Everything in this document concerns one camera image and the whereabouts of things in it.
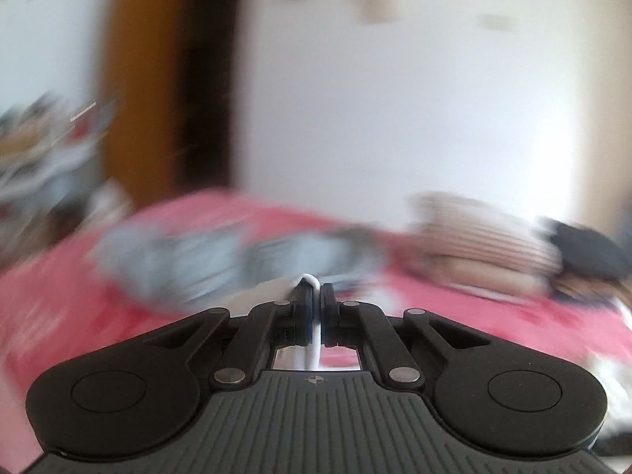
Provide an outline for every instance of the small logo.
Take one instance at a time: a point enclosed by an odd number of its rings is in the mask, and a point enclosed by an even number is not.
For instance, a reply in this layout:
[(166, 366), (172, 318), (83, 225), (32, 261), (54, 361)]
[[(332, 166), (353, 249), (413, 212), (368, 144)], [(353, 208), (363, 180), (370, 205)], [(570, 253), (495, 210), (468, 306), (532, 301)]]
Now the small logo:
[(309, 378), (306, 378), (312, 385), (318, 385), (322, 383), (325, 378), (323, 376), (319, 376), (318, 374), (312, 374)]

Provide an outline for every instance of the dark cushion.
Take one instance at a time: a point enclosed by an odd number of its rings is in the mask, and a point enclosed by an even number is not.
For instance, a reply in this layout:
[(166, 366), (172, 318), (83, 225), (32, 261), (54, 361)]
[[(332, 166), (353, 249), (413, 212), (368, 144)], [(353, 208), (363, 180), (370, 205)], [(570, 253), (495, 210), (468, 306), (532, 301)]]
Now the dark cushion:
[(551, 243), (560, 250), (565, 271), (606, 280), (627, 278), (632, 272), (623, 250), (596, 230), (558, 222)]

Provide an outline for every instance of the wooden door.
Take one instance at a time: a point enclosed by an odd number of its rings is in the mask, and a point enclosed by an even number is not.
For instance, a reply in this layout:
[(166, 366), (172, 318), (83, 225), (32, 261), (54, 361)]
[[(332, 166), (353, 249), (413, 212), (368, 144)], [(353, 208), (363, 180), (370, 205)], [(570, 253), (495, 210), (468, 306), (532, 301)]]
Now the wooden door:
[(117, 113), (105, 169), (137, 207), (176, 194), (181, 9), (182, 0), (113, 0), (107, 24), (101, 94)]

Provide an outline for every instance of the white wall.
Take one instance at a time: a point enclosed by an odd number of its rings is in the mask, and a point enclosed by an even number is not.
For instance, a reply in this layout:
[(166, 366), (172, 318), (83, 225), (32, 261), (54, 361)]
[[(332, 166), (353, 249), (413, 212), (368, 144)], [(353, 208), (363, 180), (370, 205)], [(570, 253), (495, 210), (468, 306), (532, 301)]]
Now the white wall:
[(96, 91), (109, 0), (0, 0), (0, 112), (53, 90), (70, 107)]
[[(603, 26), (585, 14), (599, 5), (404, 0), (399, 21), (367, 25), (355, 0), (248, 0), (239, 182), (393, 228), (423, 190), (573, 218), (594, 95), (583, 35)], [(510, 30), (479, 26), (489, 14), (510, 17)]]

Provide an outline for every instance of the bed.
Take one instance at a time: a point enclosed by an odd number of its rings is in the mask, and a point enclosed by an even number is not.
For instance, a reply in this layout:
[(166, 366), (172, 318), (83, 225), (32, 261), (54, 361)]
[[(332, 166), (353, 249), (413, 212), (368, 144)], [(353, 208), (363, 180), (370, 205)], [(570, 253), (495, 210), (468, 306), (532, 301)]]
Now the bed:
[[(132, 219), (176, 233), (242, 222), (251, 241), (344, 224), (229, 191), (185, 196), (143, 210)], [(424, 308), (574, 362), (581, 362), (589, 351), (632, 359), (632, 332), (617, 312), (548, 299), (517, 306), (438, 288), (400, 266), (401, 235), (379, 232), (378, 237), (388, 262), (357, 298), (376, 298), (373, 302), (391, 315)], [(179, 318), (152, 313), (104, 282), (94, 269), (98, 240), (98, 233), (74, 235), (0, 276), (0, 466), (12, 472), (23, 470), (39, 454), (23, 402), (41, 372)], [(325, 350), (321, 364), (339, 369), (354, 357), (340, 348)]]

